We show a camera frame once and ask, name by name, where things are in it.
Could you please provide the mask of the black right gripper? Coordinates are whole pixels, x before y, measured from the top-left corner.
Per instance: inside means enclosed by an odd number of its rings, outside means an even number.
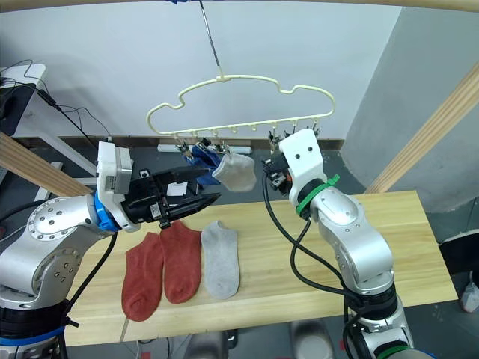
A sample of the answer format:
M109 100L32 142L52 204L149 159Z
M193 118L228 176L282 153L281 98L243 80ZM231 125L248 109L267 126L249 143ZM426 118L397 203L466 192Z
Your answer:
M283 153L262 161L263 171L273 191L279 191L282 195L288 195L292 188L292 178L289 165Z

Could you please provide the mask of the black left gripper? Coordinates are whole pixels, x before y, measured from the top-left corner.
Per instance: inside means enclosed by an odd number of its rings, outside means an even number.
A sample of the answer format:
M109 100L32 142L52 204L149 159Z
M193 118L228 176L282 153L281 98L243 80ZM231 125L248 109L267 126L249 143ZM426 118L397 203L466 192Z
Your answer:
M166 192L169 184L188 182L205 174L208 174L207 168L173 168L156 173L139 171L139 178L130 182L129 192L121 206L134 224L158 221L162 229L168 228L171 221L200 212L221 197L218 192L201 194L188 197L176 206L168 205Z

